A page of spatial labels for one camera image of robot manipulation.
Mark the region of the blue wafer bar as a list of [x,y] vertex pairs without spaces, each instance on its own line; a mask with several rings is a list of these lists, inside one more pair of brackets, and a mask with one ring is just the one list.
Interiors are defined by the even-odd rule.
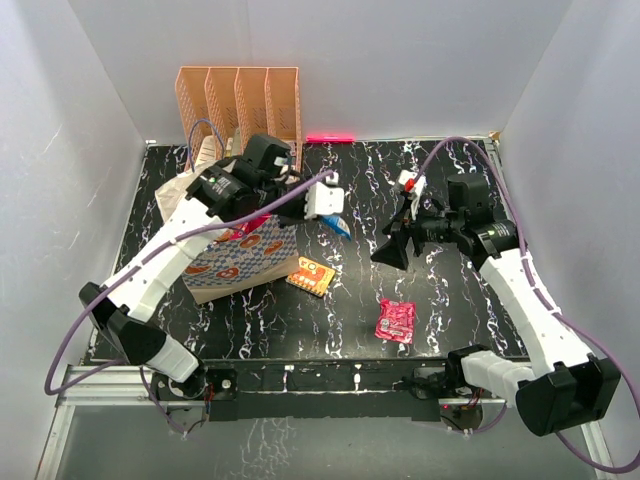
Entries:
[[352,240],[351,229],[349,225],[339,215],[321,216],[320,221],[337,235],[347,239],[348,241]]

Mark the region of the white checkered paper bag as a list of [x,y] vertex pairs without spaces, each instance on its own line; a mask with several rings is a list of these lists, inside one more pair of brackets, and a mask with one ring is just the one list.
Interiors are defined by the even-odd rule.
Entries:
[[[204,118],[188,129],[188,160],[185,172],[166,182],[155,192],[162,219],[167,222],[195,179],[195,156],[206,135],[197,131]],[[230,230],[216,230],[216,241],[192,261],[182,279],[198,304],[253,288],[298,269],[296,230],[280,227],[273,215],[264,215]]]

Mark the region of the pink candy pack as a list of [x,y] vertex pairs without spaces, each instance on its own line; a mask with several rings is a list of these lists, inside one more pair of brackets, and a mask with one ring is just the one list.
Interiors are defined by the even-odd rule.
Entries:
[[381,340],[411,344],[414,337],[416,305],[413,302],[397,302],[388,298],[380,300],[380,316],[375,336]]

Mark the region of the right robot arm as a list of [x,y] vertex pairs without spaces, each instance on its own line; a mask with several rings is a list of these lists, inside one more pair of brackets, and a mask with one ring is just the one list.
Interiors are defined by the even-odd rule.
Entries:
[[387,242],[372,261],[397,269],[409,266],[407,245],[421,255],[427,243],[451,243],[471,260],[493,289],[524,342],[530,364],[523,366],[483,345],[451,351],[442,373],[423,380],[432,390],[466,397],[488,391],[517,409],[528,430],[545,436],[604,417],[621,373],[557,319],[558,309],[543,303],[522,265],[516,225],[494,215],[490,189],[480,174],[451,175],[448,204],[431,209],[421,201],[425,180],[404,170],[395,183],[401,207],[383,232]]

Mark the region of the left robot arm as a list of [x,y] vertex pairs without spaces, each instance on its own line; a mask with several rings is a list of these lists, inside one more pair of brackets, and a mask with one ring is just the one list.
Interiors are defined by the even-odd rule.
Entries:
[[186,187],[160,230],[109,279],[86,283],[79,299],[128,364],[165,375],[182,397],[194,399],[207,383],[202,361],[152,325],[152,316],[179,279],[198,302],[208,302],[295,273],[294,225],[304,218],[306,193],[290,145],[267,134],[182,181]]

